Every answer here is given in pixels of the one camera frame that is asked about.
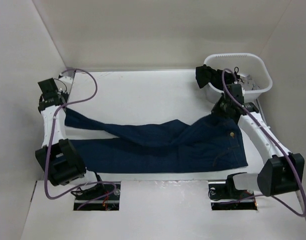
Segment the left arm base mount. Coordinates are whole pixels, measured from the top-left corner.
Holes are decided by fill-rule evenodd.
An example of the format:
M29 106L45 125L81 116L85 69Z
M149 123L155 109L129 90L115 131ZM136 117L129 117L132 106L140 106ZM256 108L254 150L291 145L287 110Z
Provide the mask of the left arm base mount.
M88 188L79 187L72 191L74 211L118 211L121 196L121 182L97 184Z

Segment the dark blue denim trousers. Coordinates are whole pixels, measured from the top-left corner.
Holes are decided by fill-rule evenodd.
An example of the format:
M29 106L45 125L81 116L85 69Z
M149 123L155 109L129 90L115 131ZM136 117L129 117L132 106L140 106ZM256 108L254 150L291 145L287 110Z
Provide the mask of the dark blue denim trousers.
M65 125L112 135L72 141L86 168L96 173L199 173L248 165L240 128L213 114L191 125L175 119L138 126L105 124L67 109Z

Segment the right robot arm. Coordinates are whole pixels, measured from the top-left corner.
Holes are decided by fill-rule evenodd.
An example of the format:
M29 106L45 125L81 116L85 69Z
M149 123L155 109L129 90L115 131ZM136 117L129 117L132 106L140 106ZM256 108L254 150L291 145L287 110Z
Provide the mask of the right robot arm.
M259 173L236 173L227 177L224 190L236 198L243 190L260 191L270 197L298 191L305 160L283 146L265 124L258 108L244 102L240 84L229 84L212 109L212 114L233 120L250 138L264 166Z

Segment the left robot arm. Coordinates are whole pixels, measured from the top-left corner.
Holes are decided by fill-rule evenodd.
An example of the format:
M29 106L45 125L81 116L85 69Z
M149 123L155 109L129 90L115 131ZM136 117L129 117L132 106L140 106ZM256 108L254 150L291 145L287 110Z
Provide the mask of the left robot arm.
M53 78L40 81L38 85L42 92L38 111L44 122L44 140L41 148L35 151L35 157L43 170L46 158L49 158L47 180L53 186L93 182L88 187L89 195L96 200L102 198L105 186L97 182L101 181L100 176L86 170L82 157L66 136L66 109L60 109L54 116L56 110L67 102L68 93L60 90Z

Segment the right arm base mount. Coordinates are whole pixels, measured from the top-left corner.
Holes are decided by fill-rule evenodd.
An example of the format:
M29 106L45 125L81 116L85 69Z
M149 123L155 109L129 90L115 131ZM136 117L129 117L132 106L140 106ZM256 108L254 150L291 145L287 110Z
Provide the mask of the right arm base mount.
M211 180L208 182L208 197L213 211L257 210L257 203L253 190L236 189L233 183L234 174L225 180Z

